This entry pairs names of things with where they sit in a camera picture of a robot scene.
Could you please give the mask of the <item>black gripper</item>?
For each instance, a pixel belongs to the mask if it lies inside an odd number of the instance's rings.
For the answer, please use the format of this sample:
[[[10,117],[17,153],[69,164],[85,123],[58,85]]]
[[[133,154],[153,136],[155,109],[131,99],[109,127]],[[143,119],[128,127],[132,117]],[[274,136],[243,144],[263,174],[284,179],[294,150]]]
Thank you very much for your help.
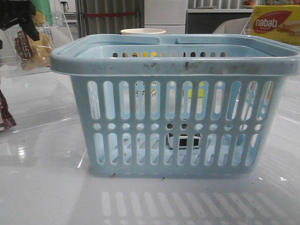
[[[36,15],[36,9],[30,0],[0,1],[1,30],[7,30],[19,24],[32,40],[39,40],[39,32],[33,22],[34,15]]]

